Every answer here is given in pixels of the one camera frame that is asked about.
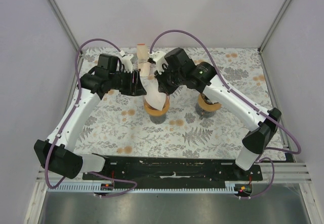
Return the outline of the glass coffee server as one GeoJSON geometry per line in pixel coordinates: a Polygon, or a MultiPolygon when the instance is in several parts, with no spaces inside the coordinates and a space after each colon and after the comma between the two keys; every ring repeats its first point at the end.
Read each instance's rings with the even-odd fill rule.
{"type": "Polygon", "coordinates": [[[198,114],[198,117],[199,117],[200,120],[211,118],[216,114],[215,110],[214,111],[207,111],[207,110],[205,110],[205,109],[203,109],[203,108],[201,108],[199,106],[195,108],[195,111],[198,114]]]}

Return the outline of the glass carafe brown band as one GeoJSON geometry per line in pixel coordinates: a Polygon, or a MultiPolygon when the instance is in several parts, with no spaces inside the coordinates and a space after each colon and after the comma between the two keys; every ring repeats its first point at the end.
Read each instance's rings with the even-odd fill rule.
{"type": "Polygon", "coordinates": [[[154,123],[154,124],[162,124],[163,122],[165,122],[167,118],[167,115],[164,114],[164,115],[161,115],[161,116],[152,116],[150,115],[150,120],[154,123]]]}

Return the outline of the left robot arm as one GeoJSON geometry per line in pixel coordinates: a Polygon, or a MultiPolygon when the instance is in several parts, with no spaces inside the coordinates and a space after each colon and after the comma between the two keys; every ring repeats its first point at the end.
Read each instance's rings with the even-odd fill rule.
{"type": "Polygon", "coordinates": [[[100,54],[98,63],[80,78],[77,94],[58,126],[46,140],[37,140],[34,151],[44,169],[73,179],[91,172],[102,180],[111,175],[110,165],[99,155],[77,155],[73,151],[91,112],[111,90],[126,96],[146,95],[139,72],[133,69],[133,55],[100,54]]]}

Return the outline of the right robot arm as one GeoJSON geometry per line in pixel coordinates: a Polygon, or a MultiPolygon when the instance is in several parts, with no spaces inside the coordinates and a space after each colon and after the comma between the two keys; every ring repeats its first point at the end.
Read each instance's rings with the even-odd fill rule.
{"type": "Polygon", "coordinates": [[[171,95],[178,87],[186,86],[204,95],[211,103],[220,103],[243,122],[248,133],[242,140],[243,147],[231,172],[237,180],[248,177],[251,166],[277,132],[281,111],[277,108],[268,110],[250,100],[222,80],[211,64],[195,64],[182,48],[168,53],[157,51],[150,54],[149,59],[156,65],[154,76],[159,92],[171,95]]]}

